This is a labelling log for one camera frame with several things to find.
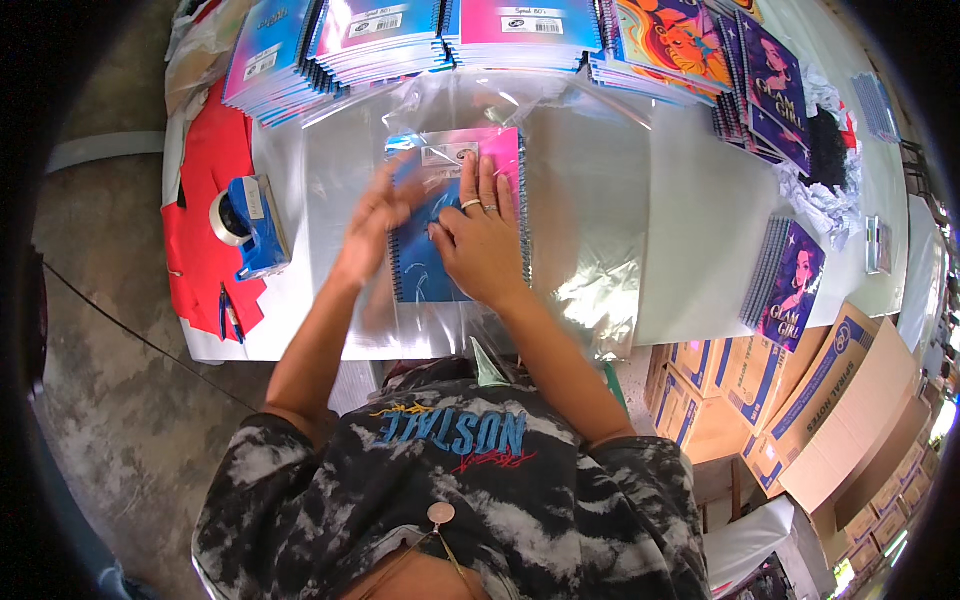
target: tape roll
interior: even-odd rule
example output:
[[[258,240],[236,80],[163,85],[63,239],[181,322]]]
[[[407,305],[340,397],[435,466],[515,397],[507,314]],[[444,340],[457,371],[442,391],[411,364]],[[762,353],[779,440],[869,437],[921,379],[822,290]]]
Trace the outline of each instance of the tape roll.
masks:
[[[213,199],[213,203],[210,205],[210,226],[213,228],[214,235],[228,246],[242,246],[247,243],[253,236],[252,235],[236,235],[231,233],[227,226],[224,225],[224,220],[220,216],[220,203],[227,198],[227,190],[220,192],[216,198]]]

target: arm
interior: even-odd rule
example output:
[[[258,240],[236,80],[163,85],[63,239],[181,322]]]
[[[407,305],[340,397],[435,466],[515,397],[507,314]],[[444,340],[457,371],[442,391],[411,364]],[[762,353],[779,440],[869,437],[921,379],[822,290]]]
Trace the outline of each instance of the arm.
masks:
[[[374,175],[324,287],[270,378],[263,411],[290,421],[314,445],[320,441],[326,404],[360,290],[383,262],[387,232],[406,221],[423,201],[423,185],[417,177],[394,188],[394,172],[410,156],[413,154],[395,158]]]
[[[494,185],[488,158],[479,166],[478,193],[476,157],[465,161],[460,201],[479,198],[481,204],[470,206],[466,215],[445,208],[440,224],[430,226],[446,271],[464,293],[500,316],[543,397],[589,443],[635,436],[600,375],[527,287],[510,184],[500,177]],[[493,205],[498,209],[482,207]]]

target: floor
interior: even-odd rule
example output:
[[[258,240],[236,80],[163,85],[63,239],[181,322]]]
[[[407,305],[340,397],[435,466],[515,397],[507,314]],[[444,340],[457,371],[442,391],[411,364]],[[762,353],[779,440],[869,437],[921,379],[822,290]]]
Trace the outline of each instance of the floor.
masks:
[[[178,2],[154,0],[106,56],[61,141],[163,131],[163,55]],[[273,364],[190,360],[170,303],[160,221],[162,157],[50,175],[34,240],[50,315],[37,419],[91,526],[127,572],[164,598],[206,598],[189,558],[193,524],[237,424]]]

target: woman's hand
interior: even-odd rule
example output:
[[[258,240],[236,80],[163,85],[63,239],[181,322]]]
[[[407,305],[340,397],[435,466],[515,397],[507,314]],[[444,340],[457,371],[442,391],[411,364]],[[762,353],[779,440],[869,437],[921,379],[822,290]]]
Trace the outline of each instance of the woman's hand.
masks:
[[[477,192],[477,156],[469,153],[460,177],[460,204],[467,207],[440,212],[440,223],[428,227],[430,238],[444,260],[446,272],[461,290],[497,313],[530,293],[523,279],[520,236],[514,217],[513,194],[505,175],[493,177],[493,160],[480,160]]]
[[[387,233],[403,225],[425,200],[418,175],[408,176],[394,188],[394,173],[416,155],[413,151],[397,155],[373,174],[370,186],[353,211],[331,278],[362,287],[376,275],[387,252]]]

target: t-shirt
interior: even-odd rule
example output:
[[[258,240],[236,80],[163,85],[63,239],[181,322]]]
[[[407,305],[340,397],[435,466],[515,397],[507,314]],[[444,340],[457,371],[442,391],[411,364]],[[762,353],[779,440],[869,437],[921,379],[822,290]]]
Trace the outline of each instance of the t-shirt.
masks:
[[[689,460],[661,438],[587,450],[532,385],[393,386],[317,452],[246,419],[193,539],[214,598],[336,598],[403,542],[441,533],[494,600],[710,598]],[[447,560],[440,540],[418,550]]]

